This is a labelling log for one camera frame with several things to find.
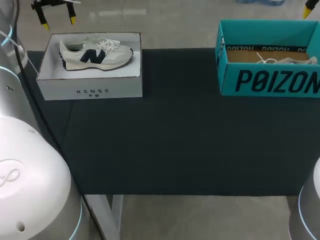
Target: white shoelace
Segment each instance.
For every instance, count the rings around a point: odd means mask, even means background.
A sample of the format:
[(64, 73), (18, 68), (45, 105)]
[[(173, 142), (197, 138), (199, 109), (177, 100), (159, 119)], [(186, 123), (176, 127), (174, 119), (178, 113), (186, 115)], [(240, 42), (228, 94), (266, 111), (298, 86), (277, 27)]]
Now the white shoelace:
[(117, 49), (119, 44), (119, 41), (103, 38), (103, 40), (99, 41), (96, 44), (96, 47), (99, 50), (104, 50), (105, 53), (107, 53), (108, 51), (113, 51), (114, 49)]
[(260, 63), (264, 63), (264, 64), (267, 64), (268, 61), (272, 60), (274, 63), (277, 62), (277, 60), (273, 59), (273, 58), (268, 58), (267, 60), (264, 60), (259, 53), (256, 53), (258, 54), (259, 58), (261, 59), (261, 61), (257, 61), (256, 63), (257, 64), (260, 64)]

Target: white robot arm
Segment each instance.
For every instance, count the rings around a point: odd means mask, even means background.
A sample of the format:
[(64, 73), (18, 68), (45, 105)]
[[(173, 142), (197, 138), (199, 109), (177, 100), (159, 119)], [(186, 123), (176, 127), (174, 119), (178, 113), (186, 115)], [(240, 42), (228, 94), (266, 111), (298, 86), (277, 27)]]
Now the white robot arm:
[(39, 132), (0, 47), (0, 239), (88, 240), (89, 219), (69, 168)]

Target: shoe sole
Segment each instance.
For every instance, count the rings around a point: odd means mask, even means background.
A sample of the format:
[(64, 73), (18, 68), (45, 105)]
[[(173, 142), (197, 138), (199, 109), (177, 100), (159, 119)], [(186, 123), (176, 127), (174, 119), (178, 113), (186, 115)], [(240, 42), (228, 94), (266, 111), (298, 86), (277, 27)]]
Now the shoe sole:
[(59, 51), (60, 58), (62, 59), (62, 66), (65, 70), (67, 71), (81, 71), (81, 70), (86, 70), (86, 69), (99, 69), (101, 71), (107, 72), (111, 70), (116, 70), (125, 67), (128, 65), (134, 56), (134, 51), (132, 51), (132, 56), (128, 61), (120, 62), (117, 64), (112, 64), (112, 65), (103, 65), (103, 64), (97, 64), (97, 63), (86, 63), (86, 62), (66, 62), (64, 58), (61, 55), (61, 52)]

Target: new balance sneaker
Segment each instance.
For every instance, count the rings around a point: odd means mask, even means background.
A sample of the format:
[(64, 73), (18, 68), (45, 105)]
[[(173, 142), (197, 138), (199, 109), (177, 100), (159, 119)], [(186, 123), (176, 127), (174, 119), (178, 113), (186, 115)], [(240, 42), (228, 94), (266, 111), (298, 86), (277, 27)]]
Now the new balance sneaker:
[(133, 57), (133, 50), (119, 41), (87, 37), (79, 42), (60, 41), (60, 56), (68, 71), (100, 69), (110, 71), (124, 67)]

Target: white shoe box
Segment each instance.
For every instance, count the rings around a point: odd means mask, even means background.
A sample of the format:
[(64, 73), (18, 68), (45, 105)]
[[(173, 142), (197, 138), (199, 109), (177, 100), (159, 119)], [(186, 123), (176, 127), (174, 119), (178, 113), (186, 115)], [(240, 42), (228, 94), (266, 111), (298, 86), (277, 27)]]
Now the white shoe box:
[[(59, 55), (60, 40), (78, 42), (86, 37), (120, 41), (133, 49), (133, 57), (129, 64), (110, 71), (65, 70)], [(136, 32), (53, 34), (36, 81), (45, 100), (142, 97), (141, 35)]]

